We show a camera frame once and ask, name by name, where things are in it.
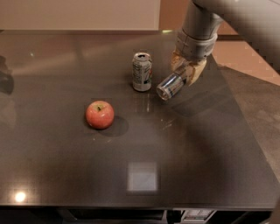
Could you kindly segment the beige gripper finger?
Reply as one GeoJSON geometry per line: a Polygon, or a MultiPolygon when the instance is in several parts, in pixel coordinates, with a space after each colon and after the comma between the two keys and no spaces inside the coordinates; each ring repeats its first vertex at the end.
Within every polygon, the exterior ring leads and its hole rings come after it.
{"type": "Polygon", "coordinates": [[[178,74],[182,74],[186,70],[186,60],[177,51],[172,52],[171,70],[178,74]]]}
{"type": "Polygon", "coordinates": [[[186,68],[186,84],[191,86],[202,74],[207,62],[190,63],[186,68]]]}

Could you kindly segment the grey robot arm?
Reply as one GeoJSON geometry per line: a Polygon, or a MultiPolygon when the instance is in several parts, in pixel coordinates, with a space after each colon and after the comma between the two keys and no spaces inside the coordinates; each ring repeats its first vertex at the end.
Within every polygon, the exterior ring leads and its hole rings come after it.
{"type": "Polygon", "coordinates": [[[279,0],[190,0],[171,56],[171,69],[181,67],[187,84],[193,84],[204,70],[222,22],[280,73],[279,0]]]}

